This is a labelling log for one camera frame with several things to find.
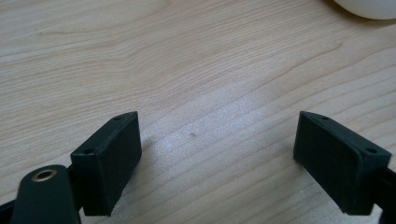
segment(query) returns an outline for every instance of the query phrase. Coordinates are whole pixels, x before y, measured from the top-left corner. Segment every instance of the wood grain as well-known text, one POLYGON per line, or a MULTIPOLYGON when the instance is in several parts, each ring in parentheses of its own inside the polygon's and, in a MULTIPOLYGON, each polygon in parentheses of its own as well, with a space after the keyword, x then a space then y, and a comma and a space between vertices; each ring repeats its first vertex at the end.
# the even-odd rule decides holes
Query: wood grain
POLYGON ((377 223, 291 151, 307 110, 396 153, 395 23, 319 0, 2 1, 0 203, 137 110, 133 179, 83 223, 377 223))

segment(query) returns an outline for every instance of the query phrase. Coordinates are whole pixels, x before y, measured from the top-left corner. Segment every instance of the black clamp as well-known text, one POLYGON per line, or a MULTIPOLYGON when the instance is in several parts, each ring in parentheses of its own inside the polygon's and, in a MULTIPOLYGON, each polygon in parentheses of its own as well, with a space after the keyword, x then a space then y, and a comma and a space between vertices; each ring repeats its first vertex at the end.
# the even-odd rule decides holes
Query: black clamp
POLYGON ((344 213, 368 216, 376 203, 379 222, 396 223, 396 174, 384 148, 332 119, 301 112, 293 154, 344 213))
POLYGON ((116 116, 71 154, 72 165, 26 175, 15 201, 0 206, 0 223, 76 224, 110 216, 142 155, 137 112, 116 116))

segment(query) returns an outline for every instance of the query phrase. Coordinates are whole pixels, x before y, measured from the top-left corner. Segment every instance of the white bowl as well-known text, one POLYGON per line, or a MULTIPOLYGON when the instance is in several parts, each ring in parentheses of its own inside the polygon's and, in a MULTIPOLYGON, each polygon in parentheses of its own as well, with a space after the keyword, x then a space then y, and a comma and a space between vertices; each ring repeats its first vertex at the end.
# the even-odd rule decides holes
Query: white bowl
POLYGON ((396 0, 334 0, 346 10, 369 19, 396 19, 396 0))

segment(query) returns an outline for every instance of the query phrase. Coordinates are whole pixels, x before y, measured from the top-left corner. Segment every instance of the screw hole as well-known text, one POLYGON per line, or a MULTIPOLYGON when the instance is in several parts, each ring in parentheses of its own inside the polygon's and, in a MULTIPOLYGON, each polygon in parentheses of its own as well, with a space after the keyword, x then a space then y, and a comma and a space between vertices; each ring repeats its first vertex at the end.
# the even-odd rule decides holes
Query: screw hole
POLYGON ((44 170, 35 174, 32 177, 32 180, 35 182, 42 182, 51 179, 55 175, 56 175, 56 170, 44 170))
POLYGON ((84 150, 84 154, 90 155, 93 154, 93 152, 95 151, 95 149, 93 148, 88 148, 84 150))
POLYGON ((366 148, 366 150, 368 151, 368 152, 370 152, 370 153, 377 153, 377 151, 376 151, 376 149, 374 149, 374 148, 366 148))

